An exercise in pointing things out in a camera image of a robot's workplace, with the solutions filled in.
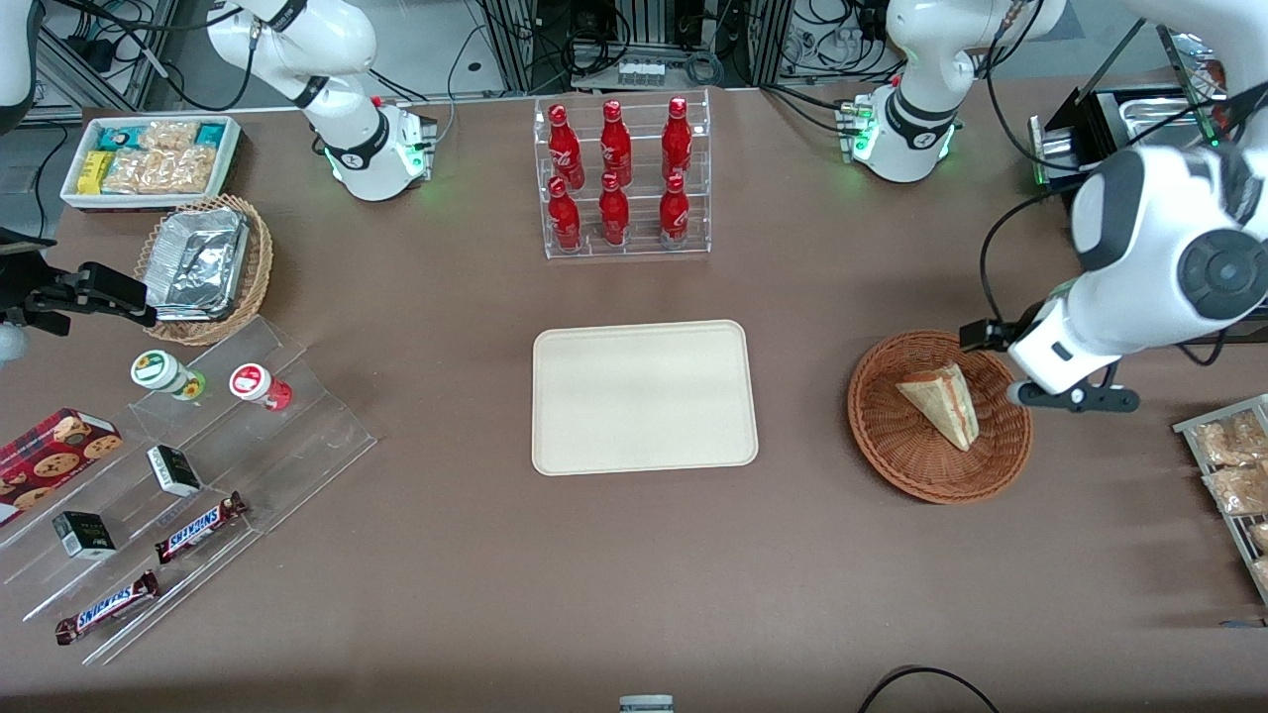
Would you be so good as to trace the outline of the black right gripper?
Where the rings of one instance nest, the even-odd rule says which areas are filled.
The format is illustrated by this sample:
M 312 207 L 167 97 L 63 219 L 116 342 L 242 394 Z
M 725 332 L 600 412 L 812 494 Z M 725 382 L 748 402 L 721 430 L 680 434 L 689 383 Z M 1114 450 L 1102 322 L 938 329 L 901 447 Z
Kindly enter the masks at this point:
M 49 269 L 49 275 L 20 294 L 23 329 L 66 337 L 71 313 L 110 315 L 141 329 L 153 329 L 158 321 L 156 310 L 147 303 L 146 285 L 104 263 L 82 263 L 77 271 Z

